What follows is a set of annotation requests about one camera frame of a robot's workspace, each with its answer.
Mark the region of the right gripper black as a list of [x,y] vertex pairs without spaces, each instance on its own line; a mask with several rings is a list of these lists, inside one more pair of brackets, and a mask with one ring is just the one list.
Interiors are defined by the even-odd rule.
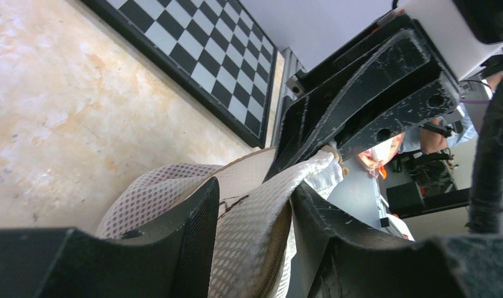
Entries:
[[444,65],[417,19],[389,11],[313,69],[298,71],[296,96],[335,75],[343,83],[353,76],[338,99],[355,112],[346,124],[358,128],[360,154],[455,109],[460,92]]

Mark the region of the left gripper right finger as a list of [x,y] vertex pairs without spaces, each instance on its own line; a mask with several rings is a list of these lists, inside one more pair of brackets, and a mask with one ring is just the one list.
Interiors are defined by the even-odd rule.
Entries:
[[359,221],[306,184],[291,205],[305,297],[503,297],[503,236],[412,242]]

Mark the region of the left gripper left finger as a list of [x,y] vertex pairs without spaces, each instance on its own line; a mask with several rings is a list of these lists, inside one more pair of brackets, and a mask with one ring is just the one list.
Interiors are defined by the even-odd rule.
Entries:
[[76,228],[0,229],[0,297],[206,297],[219,184],[100,239]]

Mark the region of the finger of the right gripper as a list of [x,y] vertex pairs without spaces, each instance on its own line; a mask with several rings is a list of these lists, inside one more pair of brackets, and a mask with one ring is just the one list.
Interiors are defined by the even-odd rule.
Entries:
[[357,70],[358,62],[342,66],[331,63],[294,75],[305,93],[283,116],[273,173],[308,160],[331,141],[346,160],[358,154],[358,128],[346,124],[355,112],[339,107],[338,99]]

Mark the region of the black white checkerboard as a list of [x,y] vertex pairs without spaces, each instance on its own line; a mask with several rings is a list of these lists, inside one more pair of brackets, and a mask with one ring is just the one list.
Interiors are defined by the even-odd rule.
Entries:
[[86,1],[251,147],[267,146],[277,49],[239,1]]

